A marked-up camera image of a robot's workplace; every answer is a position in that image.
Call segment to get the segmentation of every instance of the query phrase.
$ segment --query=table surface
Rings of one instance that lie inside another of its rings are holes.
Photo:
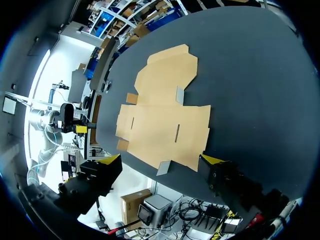
[[[117,154],[116,122],[127,93],[149,55],[187,44],[198,57],[185,106],[211,105],[205,154],[233,161],[264,191],[298,198],[311,177],[320,142],[319,80],[302,43],[274,13],[255,7],[219,7],[162,26],[113,64],[102,98],[97,141]],[[193,170],[173,163],[168,174],[121,151],[122,161],[182,194],[222,203]]]

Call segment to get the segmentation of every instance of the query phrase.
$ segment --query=yellow label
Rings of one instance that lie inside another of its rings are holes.
[[[75,132],[77,134],[86,134],[88,132],[88,127],[87,126],[76,125],[75,126]]]
[[[106,157],[105,159],[102,159],[102,160],[96,160],[96,162],[100,162],[100,163],[102,163],[102,164],[109,165],[109,164],[112,163],[114,160],[116,160],[119,156],[120,156],[120,154],[113,155],[113,156],[110,156],[110,157]]]
[[[207,155],[204,155],[204,154],[201,154],[201,156],[208,162],[210,163],[211,165],[213,164],[218,164],[218,163],[221,163],[221,162],[225,162],[223,160],[220,160],[218,158],[214,158],[212,156],[207,156]]]

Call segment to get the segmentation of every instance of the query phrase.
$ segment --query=cardboard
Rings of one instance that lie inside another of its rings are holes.
[[[114,35],[116,35],[118,32],[119,32],[119,29],[112,28],[112,29],[109,31],[108,34],[111,35],[111,36],[114,36]]]
[[[133,44],[135,44],[140,38],[137,35],[131,36],[128,41],[126,41],[125,46],[131,47]]]
[[[147,12],[149,12],[150,11],[150,6],[147,6],[147,7],[145,7],[144,9],[142,9],[141,11],[140,11],[140,14],[141,15],[143,15],[143,14],[146,14]]]
[[[187,54],[188,52],[189,52],[189,47],[186,44],[171,47],[169,49],[159,51],[155,54],[150,55],[147,59],[147,64],[151,64],[163,59],[168,59],[170,57],[177,56],[180,54]]]
[[[167,5],[167,3],[165,1],[160,1],[155,5],[155,8],[157,10],[159,10],[159,9],[163,8],[164,6],[166,6],[166,5]]]
[[[78,70],[85,69],[85,68],[86,68],[86,65],[84,63],[80,63]]]
[[[110,42],[110,38],[106,37],[105,40],[101,43],[100,48],[105,49]]]
[[[128,104],[137,104],[137,101],[138,101],[138,95],[136,94],[132,94],[132,93],[128,93],[126,95],[126,102]]]
[[[129,16],[131,16],[134,13],[133,10],[131,10],[130,8],[127,8],[126,10],[124,10],[124,12],[122,13],[122,16],[128,18]]]
[[[142,20],[141,23],[144,24],[144,23],[148,22],[149,20],[153,19],[154,17],[164,13],[167,10],[168,10],[168,8],[161,8],[159,11],[155,12],[154,14],[150,15],[146,19]]]
[[[150,33],[150,30],[142,23],[138,23],[133,32],[140,38]]]
[[[121,213],[123,223],[129,224],[138,220],[139,205],[143,204],[144,200],[150,197],[152,193],[149,189],[144,189],[129,195],[125,195],[121,198]],[[132,226],[127,227],[128,230],[136,229],[142,226],[141,222],[138,222]]]
[[[117,125],[117,129],[126,128],[119,137],[128,140],[119,141],[118,150],[126,150],[154,168],[172,160],[198,170],[198,157],[205,150],[209,135],[209,105],[130,108],[126,123]]]
[[[189,53],[148,63],[135,80],[137,105],[180,106],[176,101],[177,86],[186,89],[197,75],[197,65],[197,57]]]
[[[93,108],[92,121],[91,121],[94,124],[96,124],[98,121],[101,99],[102,99],[101,95],[96,96],[95,105]],[[96,131],[97,131],[96,129],[91,129],[91,132],[90,132],[90,144],[92,144],[92,145],[98,145],[98,143],[96,141]]]
[[[122,28],[123,26],[125,25],[125,22],[124,21],[121,21],[121,20],[117,20],[114,22],[113,26],[116,26],[118,27],[119,29]]]
[[[184,90],[197,75],[197,57],[185,44],[152,54],[137,74],[138,96],[127,94],[115,135],[117,149],[154,168],[175,161],[198,171],[207,145],[211,106],[183,106]]]

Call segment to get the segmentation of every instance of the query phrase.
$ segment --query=gray device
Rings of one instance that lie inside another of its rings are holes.
[[[138,218],[149,228],[159,229],[170,214],[172,201],[161,195],[152,195],[144,199],[138,210]]]

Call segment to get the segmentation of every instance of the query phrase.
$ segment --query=ceiling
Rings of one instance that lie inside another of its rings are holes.
[[[16,30],[6,47],[0,66],[0,105],[3,92],[28,96],[41,60],[59,40],[62,24],[68,24],[77,0],[42,1],[29,19]],[[17,182],[26,185],[24,118],[26,108],[17,104],[15,115],[0,112],[0,172],[9,191],[16,196]]]

